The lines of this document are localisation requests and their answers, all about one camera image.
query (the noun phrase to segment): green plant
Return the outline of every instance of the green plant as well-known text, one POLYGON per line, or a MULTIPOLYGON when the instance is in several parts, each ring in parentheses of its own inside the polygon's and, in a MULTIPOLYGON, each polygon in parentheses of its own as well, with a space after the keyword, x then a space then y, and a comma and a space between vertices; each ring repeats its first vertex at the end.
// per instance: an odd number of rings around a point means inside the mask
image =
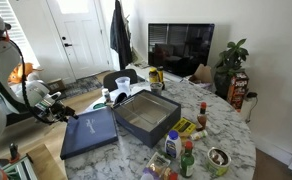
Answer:
POLYGON ((237 44, 229 42, 227 44, 227 50, 219 53, 219 61, 216 63, 216 72, 220 74, 234 75, 236 72, 243 72, 242 62, 246 61, 248 51, 241 46, 246 42, 246 39, 238 41, 237 44))

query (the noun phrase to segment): potted plant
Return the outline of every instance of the potted plant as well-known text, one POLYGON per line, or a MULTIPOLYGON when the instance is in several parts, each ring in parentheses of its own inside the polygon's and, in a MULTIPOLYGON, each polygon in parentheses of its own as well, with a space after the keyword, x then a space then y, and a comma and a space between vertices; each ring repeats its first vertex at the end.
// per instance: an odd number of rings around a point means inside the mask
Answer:
POLYGON ((241 64, 249 55, 248 51, 241 47, 245 42, 246 39, 242 39, 238 43, 229 42, 228 49, 219 53, 220 59, 215 65, 214 82, 216 94, 224 99, 227 97, 231 77, 237 72, 244 72, 241 64))

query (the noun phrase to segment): navy blue box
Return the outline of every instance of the navy blue box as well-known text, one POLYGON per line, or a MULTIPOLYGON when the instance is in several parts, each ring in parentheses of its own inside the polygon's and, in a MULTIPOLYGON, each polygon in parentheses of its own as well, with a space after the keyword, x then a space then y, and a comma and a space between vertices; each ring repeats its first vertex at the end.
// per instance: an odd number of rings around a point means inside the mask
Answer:
POLYGON ((115 118, 126 130, 153 148, 181 118, 181 105, 142 90, 113 107, 115 118))
POLYGON ((105 107, 69 118, 60 153, 62 160, 118 141, 113 111, 105 107))

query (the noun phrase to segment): white door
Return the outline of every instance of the white door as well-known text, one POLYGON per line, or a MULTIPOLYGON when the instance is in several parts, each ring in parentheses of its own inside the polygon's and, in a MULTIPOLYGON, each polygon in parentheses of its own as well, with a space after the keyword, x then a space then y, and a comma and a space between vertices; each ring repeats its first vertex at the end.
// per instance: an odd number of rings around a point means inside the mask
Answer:
POLYGON ((94 0, 46 0, 76 79, 109 70, 94 0))

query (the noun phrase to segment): rug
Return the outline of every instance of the rug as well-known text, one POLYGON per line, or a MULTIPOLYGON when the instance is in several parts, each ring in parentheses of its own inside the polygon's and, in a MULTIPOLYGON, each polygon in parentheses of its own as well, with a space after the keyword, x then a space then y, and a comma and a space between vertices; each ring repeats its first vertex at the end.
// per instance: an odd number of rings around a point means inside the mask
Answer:
POLYGON ((66 90, 61 91, 62 95, 58 99, 69 99, 99 89, 102 86, 103 84, 98 81, 96 76, 77 79, 74 83, 66 84, 66 90))

